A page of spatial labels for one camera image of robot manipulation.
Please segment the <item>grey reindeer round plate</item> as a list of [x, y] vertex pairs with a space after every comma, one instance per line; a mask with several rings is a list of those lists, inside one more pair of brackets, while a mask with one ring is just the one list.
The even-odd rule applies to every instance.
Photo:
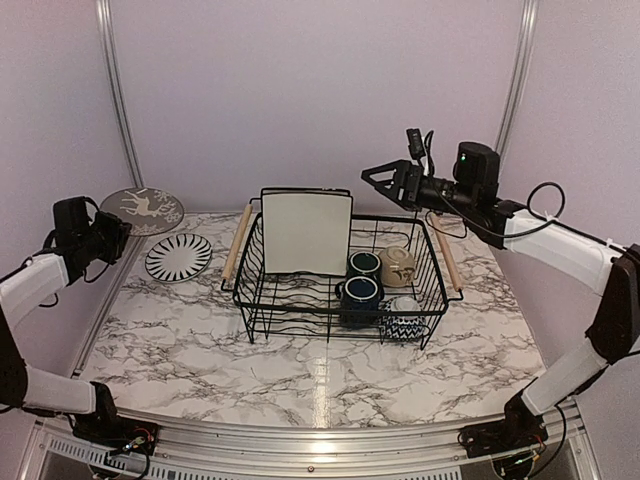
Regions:
[[110, 194], [100, 204], [102, 211], [130, 223], [131, 236], [148, 237], [175, 229], [185, 209], [172, 194], [156, 188], [127, 188]]

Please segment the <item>black white striped round plate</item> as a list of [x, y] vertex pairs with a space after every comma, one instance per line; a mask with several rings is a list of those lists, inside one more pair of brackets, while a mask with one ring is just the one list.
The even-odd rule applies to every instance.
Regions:
[[179, 233], [157, 242], [147, 253], [146, 273], [161, 283], [181, 283], [196, 278], [209, 266], [211, 243], [203, 236]]

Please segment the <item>white square plate black rim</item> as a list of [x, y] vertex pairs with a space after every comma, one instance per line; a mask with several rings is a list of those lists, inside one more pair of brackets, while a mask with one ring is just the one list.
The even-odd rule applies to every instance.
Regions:
[[352, 196], [277, 193], [261, 196], [267, 274], [346, 274]]

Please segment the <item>floral square plate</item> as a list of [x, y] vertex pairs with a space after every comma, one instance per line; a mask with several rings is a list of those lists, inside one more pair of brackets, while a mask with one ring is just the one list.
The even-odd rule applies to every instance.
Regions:
[[312, 194], [327, 194], [327, 195], [340, 195], [351, 196], [351, 191], [343, 188], [327, 188], [327, 187], [291, 187], [291, 186], [272, 186], [263, 187], [260, 191], [260, 196], [277, 193], [312, 193]]

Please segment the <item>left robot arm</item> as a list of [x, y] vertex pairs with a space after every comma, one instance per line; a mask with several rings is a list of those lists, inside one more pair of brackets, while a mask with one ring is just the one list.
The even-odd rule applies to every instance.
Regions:
[[85, 196], [56, 202], [54, 229], [43, 248], [1, 278], [1, 405], [39, 415], [71, 415], [78, 431], [116, 445], [127, 430], [109, 388], [28, 365], [11, 330], [45, 300], [83, 279], [92, 262], [109, 267], [121, 258], [132, 225], [100, 209], [90, 215], [90, 206], [97, 204]]

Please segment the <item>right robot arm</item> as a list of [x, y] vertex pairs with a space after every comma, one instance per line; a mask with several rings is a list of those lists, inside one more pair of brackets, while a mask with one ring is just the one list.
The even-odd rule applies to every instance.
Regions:
[[512, 397], [495, 438], [515, 448], [543, 414], [567, 396], [589, 387], [602, 372], [635, 355], [639, 339], [639, 247], [610, 241], [533, 211], [530, 203], [498, 198], [500, 156], [477, 142], [458, 146], [453, 177], [435, 175], [431, 139], [409, 133], [410, 159], [362, 172], [362, 179], [407, 211], [429, 209], [456, 215], [486, 244], [536, 259], [590, 287], [599, 296], [582, 344]]

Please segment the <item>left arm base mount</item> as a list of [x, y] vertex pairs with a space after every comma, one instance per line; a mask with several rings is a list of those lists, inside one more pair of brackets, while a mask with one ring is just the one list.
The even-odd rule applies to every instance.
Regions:
[[96, 479], [145, 479], [151, 469], [151, 456], [155, 451], [160, 427], [148, 422], [118, 414], [67, 414], [72, 433], [75, 437], [108, 448], [105, 465], [119, 457], [140, 454], [144, 457], [144, 466], [140, 473], [124, 471], [115, 474], [102, 467], [90, 467]]

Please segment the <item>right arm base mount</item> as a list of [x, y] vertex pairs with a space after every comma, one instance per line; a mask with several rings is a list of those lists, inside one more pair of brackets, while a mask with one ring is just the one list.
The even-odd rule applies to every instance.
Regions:
[[514, 438], [505, 434], [505, 427], [505, 420], [468, 425], [459, 431], [457, 441], [468, 458], [489, 456], [499, 479], [528, 479], [547, 449], [546, 426], [537, 423]]

